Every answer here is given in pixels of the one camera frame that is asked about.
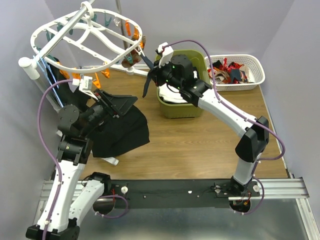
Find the red snowflake sock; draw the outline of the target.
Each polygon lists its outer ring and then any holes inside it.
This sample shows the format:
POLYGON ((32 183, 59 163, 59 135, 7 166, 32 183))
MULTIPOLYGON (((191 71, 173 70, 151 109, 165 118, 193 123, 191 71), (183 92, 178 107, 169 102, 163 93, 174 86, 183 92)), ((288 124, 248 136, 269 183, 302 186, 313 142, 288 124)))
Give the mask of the red snowflake sock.
POLYGON ((231 62, 230 64, 227 63, 227 58, 225 57, 223 59, 223 63, 221 64, 221 66, 219 67, 219 69, 221 71, 224 71, 228 74, 231 73, 232 70, 239 70, 241 67, 243 67, 244 65, 243 64, 239 64, 239 63, 236 63, 236 62, 231 62))

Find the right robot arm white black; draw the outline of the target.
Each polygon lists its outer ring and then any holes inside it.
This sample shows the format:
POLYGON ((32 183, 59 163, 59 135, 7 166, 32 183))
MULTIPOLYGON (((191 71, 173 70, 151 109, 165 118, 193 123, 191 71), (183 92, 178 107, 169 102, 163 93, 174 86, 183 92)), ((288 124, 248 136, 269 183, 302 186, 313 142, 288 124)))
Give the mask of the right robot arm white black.
POLYGON ((150 68, 144 85, 146 95, 150 82, 156 86, 171 86, 178 90, 187 103, 205 110, 227 124, 240 138, 235 152, 238 162, 234 175, 226 190, 234 196, 241 196, 248 190, 258 159, 269 143, 269 121, 261 116, 256 118, 228 103, 215 94, 207 82, 197 78, 192 62, 184 54, 173 56, 168 63, 160 66, 160 61, 146 60, 150 68))

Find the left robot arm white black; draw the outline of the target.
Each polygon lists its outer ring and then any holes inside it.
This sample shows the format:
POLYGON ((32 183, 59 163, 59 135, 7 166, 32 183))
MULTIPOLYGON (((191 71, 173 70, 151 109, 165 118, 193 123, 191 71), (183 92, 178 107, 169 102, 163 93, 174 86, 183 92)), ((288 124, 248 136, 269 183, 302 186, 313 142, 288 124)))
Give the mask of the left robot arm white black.
POLYGON ((26 230, 30 240, 76 240, 80 225, 96 200, 110 199, 114 206, 122 204, 125 215, 128 200, 116 194, 111 177, 94 172, 77 198, 74 193, 83 172, 93 142, 89 134, 111 119, 123 117, 138 100, 132 95, 111 95, 96 89, 95 103, 86 111, 69 104, 58 113, 58 130, 62 137, 58 152, 52 159, 56 166, 55 177, 44 211, 35 225, 26 230))

